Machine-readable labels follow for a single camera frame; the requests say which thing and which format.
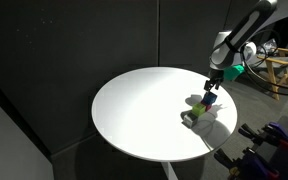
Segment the black backdrop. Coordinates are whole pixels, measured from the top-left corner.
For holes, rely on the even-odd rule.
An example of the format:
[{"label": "black backdrop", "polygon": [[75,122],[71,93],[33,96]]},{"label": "black backdrop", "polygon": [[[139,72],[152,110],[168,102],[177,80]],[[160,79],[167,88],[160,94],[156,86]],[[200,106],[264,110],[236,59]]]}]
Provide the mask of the black backdrop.
[{"label": "black backdrop", "polygon": [[0,0],[0,89],[51,153],[95,132],[88,98],[129,70],[203,73],[257,0]]}]

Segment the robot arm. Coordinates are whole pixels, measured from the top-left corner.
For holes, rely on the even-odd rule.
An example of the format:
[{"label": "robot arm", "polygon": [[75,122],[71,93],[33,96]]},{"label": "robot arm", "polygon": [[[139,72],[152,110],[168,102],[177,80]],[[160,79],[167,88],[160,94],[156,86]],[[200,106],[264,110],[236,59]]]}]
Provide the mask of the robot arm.
[{"label": "robot arm", "polygon": [[[210,56],[210,80],[206,81],[204,89],[208,92],[213,86],[218,89],[220,83],[223,82],[223,70],[241,64],[240,49],[246,41],[260,28],[288,17],[287,8],[288,0],[279,0],[279,2],[277,0],[260,0],[234,30],[214,47]],[[255,45],[249,49],[256,51]]]}]

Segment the stool leg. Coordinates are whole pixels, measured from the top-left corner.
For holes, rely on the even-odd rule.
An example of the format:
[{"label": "stool leg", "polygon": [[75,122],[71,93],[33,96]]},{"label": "stool leg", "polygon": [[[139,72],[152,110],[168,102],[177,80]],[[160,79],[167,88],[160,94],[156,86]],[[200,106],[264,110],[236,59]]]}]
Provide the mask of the stool leg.
[{"label": "stool leg", "polygon": [[287,68],[284,69],[284,74],[287,76],[286,84],[288,85],[288,69]]},{"label": "stool leg", "polygon": [[[267,72],[268,72],[269,79],[270,79],[271,83],[276,84],[276,78],[275,78],[275,74],[274,74],[273,64],[272,64],[272,62],[269,62],[269,61],[265,61],[265,62],[266,62],[266,66],[267,66]],[[278,92],[278,87],[272,85],[272,90],[274,92]],[[280,99],[278,94],[274,94],[273,97],[276,100]]]}]

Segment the white table top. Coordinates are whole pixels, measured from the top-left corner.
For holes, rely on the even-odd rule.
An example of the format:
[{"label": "white table top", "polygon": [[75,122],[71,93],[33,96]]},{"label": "white table top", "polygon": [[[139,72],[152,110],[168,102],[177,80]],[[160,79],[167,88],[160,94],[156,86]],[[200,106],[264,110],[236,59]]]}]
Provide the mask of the white table top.
[{"label": "white table top", "polygon": [[219,148],[237,123],[235,104],[220,87],[213,88],[217,100],[193,129],[182,124],[183,112],[202,100],[207,79],[168,67],[124,73],[95,96],[94,124],[110,144],[134,157],[175,162],[202,156]]}]

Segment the green part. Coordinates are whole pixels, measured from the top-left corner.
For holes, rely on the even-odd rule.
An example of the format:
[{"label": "green part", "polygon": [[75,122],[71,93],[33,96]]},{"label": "green part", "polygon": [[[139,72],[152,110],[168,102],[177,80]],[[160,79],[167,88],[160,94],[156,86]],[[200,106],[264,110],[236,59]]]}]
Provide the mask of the green part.
[{"label": "green part", "polygon": [[192,109],[192,113],[199,117],[201,116],[203,113],[205,113],[205,109],[206,109],[206,106],[201,104],[201,103],[198,103],[198,104],[195,104],[193,106],[193,109]]},{"label": "green part", "polygon": [[245,72],[244,67],[242,65],[231,66],[224,69],[224,79],[225,80],[234,80],[239,75]]}]

